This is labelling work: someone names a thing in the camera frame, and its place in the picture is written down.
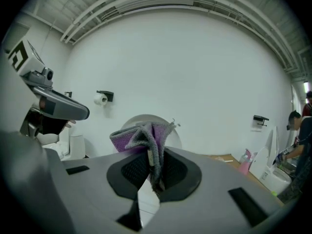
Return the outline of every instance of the blue glove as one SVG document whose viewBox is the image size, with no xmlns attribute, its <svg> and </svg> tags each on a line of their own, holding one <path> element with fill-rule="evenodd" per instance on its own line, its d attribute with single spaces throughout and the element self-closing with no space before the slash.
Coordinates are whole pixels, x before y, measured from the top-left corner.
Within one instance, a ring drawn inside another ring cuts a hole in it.
<svg viewBox="0 0 312 234">
<path fill-rule="evenodd" d="M 286 155 L 283 153 L 280 153 L 279 155 L 277 155 L 275 160 L 277 163 L 282 163 L 283 161 L 286 160 Z"/>
</svg>

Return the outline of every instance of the toilet paper roll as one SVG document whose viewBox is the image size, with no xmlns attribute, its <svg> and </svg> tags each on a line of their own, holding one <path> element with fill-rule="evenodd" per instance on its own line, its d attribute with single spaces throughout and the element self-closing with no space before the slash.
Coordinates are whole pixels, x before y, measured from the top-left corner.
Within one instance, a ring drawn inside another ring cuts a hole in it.
<svg viewBox="0 0 312 234">
<path fill-rule="evenodd" d="M 105 94 L 97 94 L 96 96 L 94 96 L 94 103 L 100 106 L 106 105 L 107 96 Z"/>
</svg>

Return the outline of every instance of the gray towel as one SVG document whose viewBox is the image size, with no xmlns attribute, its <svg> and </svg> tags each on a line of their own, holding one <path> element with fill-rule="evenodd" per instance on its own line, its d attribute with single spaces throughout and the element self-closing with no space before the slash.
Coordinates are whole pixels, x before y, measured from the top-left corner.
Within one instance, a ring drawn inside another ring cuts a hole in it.
<svg viewBox="0 0 312 234">
<path fill-rule="evenodd" d="M 164 164 L 164 149 L 167 136 L 176 126 L 174 123 L 141 122 L 134 127 L 119 130 L 110 135 L 110 139 L 119 152 L 136 147 L 146 147 L 153 154 L 154 167 L 151 169 L 150 182 L 154 192 L 165 190 L 161 180 Z"/>
</svg>

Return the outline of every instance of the ceiling light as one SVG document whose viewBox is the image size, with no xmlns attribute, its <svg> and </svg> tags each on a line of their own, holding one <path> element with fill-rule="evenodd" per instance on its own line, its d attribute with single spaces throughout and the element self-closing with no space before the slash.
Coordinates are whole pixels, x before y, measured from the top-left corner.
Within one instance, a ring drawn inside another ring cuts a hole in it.
<svg viewBox="0 0 312 234">
<path fill-rule="evenodd" d="M 305 93 L 307 93 L 309 91 L 309 83 L 307 81 L 305 81 L 303 83 L 303 85 L 304 85 L 304 91 L 305 91 Z"/>
</svg>

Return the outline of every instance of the person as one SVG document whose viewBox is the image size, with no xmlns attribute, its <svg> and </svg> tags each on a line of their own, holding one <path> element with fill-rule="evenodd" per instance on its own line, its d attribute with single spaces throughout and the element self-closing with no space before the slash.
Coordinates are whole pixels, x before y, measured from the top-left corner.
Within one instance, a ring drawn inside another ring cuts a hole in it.
<svg viewBox="0 0 312 234">
<path fill-rule="evenodd" d="M 292 183 L 286 188 L 278 198 L 286 203 L 291 199 L 298 197 L 304 190 L 304 183 L 309 176 L 311 176 L 312 167 L 312 117 L 301 117 L 301 115 L 295 110 L 290 113 L 289 129 L 299 130 L 297 147 L 289 154 L 283 153 L 277 156 L 278 162 L 284 162 L 287 159 L 300 156 L 297 168 L 295 171 L 295 178 Z"/>
<path fill-rule="evenodd" d="M 302 117 L 312 116 L 312 91 L 307 92 L 308 103 L 305 104 L 302 110 Z"/>
</svg>

